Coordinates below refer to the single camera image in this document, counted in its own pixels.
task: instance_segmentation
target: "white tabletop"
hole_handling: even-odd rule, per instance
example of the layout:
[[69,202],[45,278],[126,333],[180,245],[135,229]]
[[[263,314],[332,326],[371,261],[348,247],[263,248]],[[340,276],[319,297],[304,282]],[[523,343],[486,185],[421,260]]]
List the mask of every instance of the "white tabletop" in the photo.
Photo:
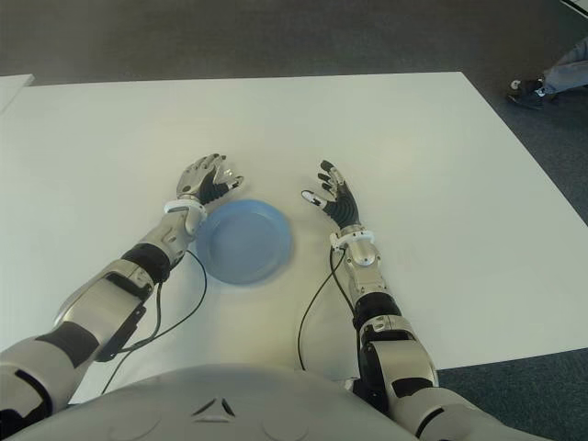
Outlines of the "white tabletop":
[[33,82],[33,75],[0,76],[0,114],[8,107],[20,89]]
[[[204,363],[298,365],[334,230],[300,197],[319,188],[322,159],[349,180],[438,368],[588,345],[588,229],[461,73],[28,87],[0,130],[2,347],[47,332],[62,300],[158,222],[184,167],[214,152],[246,178],[232,198],[286,214],[290,263],[258,286],[212,280],[197,316],[114,386]],[[185,259],[164,286],[164,326],[200,289]],[[303,334],[308,368],[331,379],[356,372],[345,308],[329,285]],[[76,399],[113,367],[94,364]]]

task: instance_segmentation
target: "jeans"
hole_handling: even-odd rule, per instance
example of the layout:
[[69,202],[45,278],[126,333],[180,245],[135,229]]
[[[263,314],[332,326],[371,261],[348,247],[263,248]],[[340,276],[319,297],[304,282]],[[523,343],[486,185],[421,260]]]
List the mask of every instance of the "jeans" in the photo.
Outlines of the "jeans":
[[588,85],[588,37],[543,73],[546,94]]

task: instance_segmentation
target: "blue plastic plate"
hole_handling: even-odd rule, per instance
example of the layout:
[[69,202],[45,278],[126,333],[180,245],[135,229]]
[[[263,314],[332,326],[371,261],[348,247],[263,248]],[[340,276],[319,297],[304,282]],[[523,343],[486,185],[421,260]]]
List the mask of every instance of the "blue plastic plate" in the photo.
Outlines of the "blue plastic plate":
[[207,272],[242,285],[269,277],[290,253],[290,229],[282,213],[260,200],[220,206],[198,228],[196,251]]

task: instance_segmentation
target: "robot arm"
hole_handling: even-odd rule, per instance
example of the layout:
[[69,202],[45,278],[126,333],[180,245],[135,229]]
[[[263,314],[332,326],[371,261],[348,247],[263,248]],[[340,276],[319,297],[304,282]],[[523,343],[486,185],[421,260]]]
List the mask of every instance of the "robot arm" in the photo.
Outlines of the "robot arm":
[[127,343],[145,313],[144,302],[194,240],[204,205],[243,182],[221,172],[224,159],[213,154],[190,165],[158,226],[76,290],[48,334],[0,354],[2,437],[65,408],[89,365],[109,361]]
[[543,440],[500,423],[451,390],[438,387],[435,366],[380,273],[374,234],[359,221],[356,201],[341,173],[323,161],[319,173],[326,200],[306,190],[302,197],[338,225],[335,251],[346,250],[345,268],[359,337],[362,398],[423,441]]

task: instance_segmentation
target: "shoe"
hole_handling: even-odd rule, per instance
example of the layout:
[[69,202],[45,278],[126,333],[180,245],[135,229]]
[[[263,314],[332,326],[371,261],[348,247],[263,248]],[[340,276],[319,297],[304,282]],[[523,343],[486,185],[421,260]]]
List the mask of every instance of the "shoe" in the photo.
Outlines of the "shoe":
[[543,87],[543,79],[538,80],[513,80],[511,89],[519,92],[527,93],[531,90],[541,89]]
[[534,110],[543,109],[543,81],[541,80],[514,80],[511,83],[511,89],[516,92],[508,94],[506,97],[518,106],[533,108]]

